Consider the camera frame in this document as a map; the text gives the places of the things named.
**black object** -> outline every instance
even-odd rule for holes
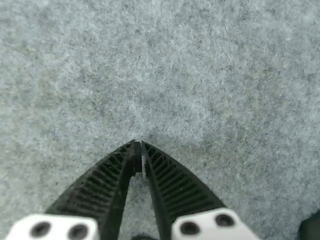
[[[141,170],[141,145],[128,142],[79,177],[46,213],[94,218],[101,239],[116,240],[130,178]]]
[[[194,222],[190,221],[183,223],[180,230],[184,235],[195,235],[200,232],[199,227]]]
[[[320,240],[320,211],[304,220],[299,228],[300,240]]]
[[[116,240],[122,220],[129,181],[142,171],[149,180],[160,238],[171,239],[171,225],[176,218],[225,207],[222,201],[194,174],[158,148],[130,141],[100,160],[79,177],[50,206],[47,214],[94,218],[101,240]],[[196,234],[197,226],[187,224],[185,234]],[[77,227],[69,237],[81,240],[87,233]],[[152,239],[137,236],[137,239]]]
[[[176,218],[225,207],[202,181],[168,154],[146,142],[142,142],[142,150],[161,239],[170,239]]]
[[[73,226],[68,234],[70,240],[82,240],[88,234],[88,228],[86,225],[78,224]]]
[[[215,218],[216,224],[218,224],[221,227],[230,227],[235,224],[234,220],[225,214],[221,214]]]
[[[51,224],[47,221],[43,221],[35,225],[31,229],[31,236],[34,238],[41,238],[48,234],[50,231]]]

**white bracket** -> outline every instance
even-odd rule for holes
[[[5,240],[99,240],[99,231],[93,218],[34,214],[17,221]]]
[[[172,240],[261,240],[231,209],[218,208],[178,217]]]

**screw hole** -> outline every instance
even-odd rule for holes
[[[185,235],[195,235],[200,232],[199,227],[193,222],[185,222],[181,225],[180,230]]]
[[[82,240],[84,239],[88,234],[88,228],[87,226],[83,224],[75,225],[71,230],[69,231],[69,239],[71,240]]]
[[[51,225],[49,222],[40,222],[31,229],[31,236],[35,238],[43,237],[49,232],[50,228]]]
[[[230,227],[235,224],[235,221],[228,215],[221,214],[215,218],[216,224],[221,227]]]

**carpet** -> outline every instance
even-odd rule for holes
[[[144,140],[264,240],[320,208],[317,0],[2,0],[0,238]],[[159,237],[133,178],[120,240]]]

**floor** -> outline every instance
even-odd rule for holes
[[[2,0],[0,238],[131,139],[262,239],[320,209],[320,1]],[[132,179],[119,240],[158,237]]]

